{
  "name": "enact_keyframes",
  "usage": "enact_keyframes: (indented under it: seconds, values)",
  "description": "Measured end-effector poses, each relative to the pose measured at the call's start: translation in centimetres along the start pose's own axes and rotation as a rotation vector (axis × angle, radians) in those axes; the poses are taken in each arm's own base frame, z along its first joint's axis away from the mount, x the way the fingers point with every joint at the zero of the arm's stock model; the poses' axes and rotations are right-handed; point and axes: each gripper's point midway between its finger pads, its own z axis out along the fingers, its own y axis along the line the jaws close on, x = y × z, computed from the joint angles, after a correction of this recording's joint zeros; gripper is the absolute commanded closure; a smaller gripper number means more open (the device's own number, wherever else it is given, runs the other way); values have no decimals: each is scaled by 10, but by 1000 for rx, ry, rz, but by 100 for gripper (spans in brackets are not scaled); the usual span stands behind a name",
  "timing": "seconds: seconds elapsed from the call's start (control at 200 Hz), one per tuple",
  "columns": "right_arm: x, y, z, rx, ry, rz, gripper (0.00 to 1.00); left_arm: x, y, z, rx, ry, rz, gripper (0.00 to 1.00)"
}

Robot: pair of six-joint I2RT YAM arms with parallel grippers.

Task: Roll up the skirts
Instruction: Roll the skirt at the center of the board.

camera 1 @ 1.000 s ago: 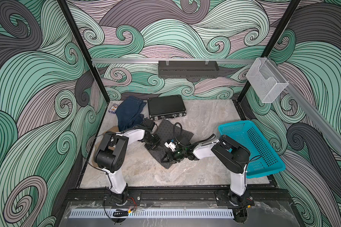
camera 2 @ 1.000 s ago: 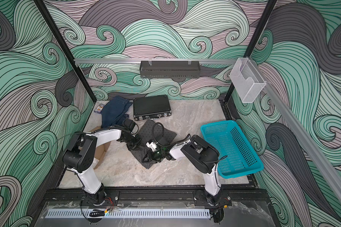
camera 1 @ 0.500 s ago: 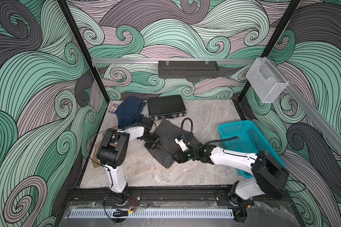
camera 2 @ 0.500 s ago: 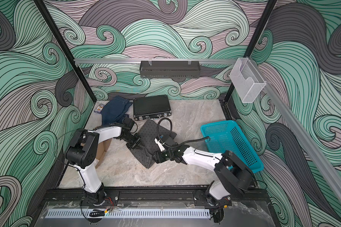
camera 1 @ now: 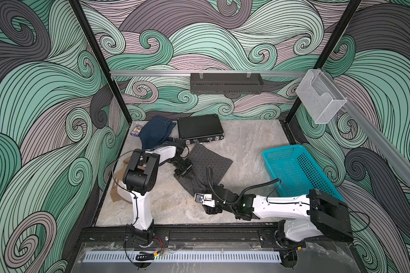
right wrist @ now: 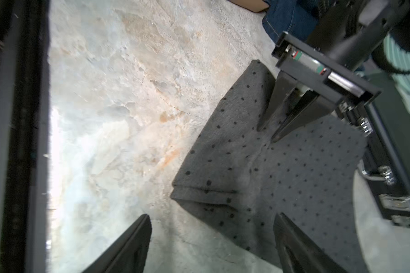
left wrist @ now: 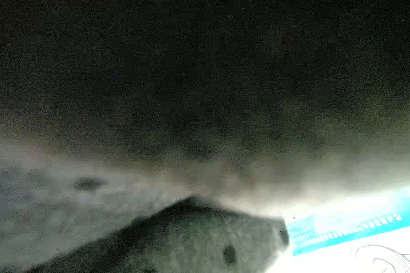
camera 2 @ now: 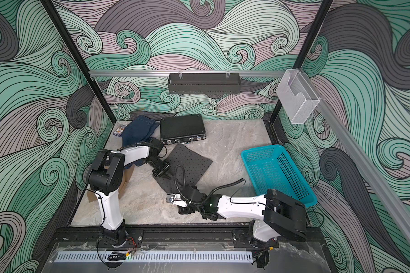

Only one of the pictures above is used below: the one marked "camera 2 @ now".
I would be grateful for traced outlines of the grey polka dot skirt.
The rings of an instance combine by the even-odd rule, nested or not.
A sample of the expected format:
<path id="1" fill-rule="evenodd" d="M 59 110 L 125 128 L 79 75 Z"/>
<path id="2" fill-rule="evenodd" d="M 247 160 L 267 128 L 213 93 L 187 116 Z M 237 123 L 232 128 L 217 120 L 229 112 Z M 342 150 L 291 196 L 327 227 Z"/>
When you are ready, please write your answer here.
<path id="1" fill-rule="evenodd" d="M 169 169 L 164 177 L 154 177 L 158 185 L 166 193 L 178 193 L 172 179 L 167 175 L 174 176 L 176 166 L 182 166 L 186 173 L 186 185 L 196 185 L 206 173 L 213 161 L 188 149 L 183 144 L 177 144 L 174 150 L 165 160 Z"/>

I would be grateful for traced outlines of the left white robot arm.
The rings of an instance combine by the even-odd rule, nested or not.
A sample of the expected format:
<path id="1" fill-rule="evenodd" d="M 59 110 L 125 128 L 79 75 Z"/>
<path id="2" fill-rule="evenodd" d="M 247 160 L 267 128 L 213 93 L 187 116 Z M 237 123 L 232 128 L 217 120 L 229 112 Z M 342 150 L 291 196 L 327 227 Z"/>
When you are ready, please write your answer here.
<path id="1" fill-rule="evenodd" d="M 102 149 L 97 152 L 88 184 L 97 197 L 102 217 L 101 233 L 112 245 L 122 246 L 128 236 L 119 203 L 125 166 L 142 160 L 153 168 L 154 176 L 163 176 L 169 169 L 169 164 L 159 157 L 164 147 L 160 140 L 150 138 L 147 142 L 130 144 L 118 150 Z"/>

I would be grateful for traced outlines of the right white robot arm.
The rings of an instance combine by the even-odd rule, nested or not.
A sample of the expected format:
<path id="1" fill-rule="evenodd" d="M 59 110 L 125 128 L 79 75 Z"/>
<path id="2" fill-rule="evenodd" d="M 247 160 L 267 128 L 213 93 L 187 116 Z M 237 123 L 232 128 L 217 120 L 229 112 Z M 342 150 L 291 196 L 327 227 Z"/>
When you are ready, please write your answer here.
<path id="1" fill-rule="evenodd" d="M 205 220 L 248 218 L 252 222 L 249 236 L 257 242 L 269 242 L 276 237 L 291 241 L 306 241 L 305 205 L 278 191 L 254 197 L 230 197 L 221 194 L 205 195 L 194 187 L 188 187 L 193 200 L 183 193 L 169 193 L 166 202 L 176 205 L 180 215 L 200 213 Z"/>

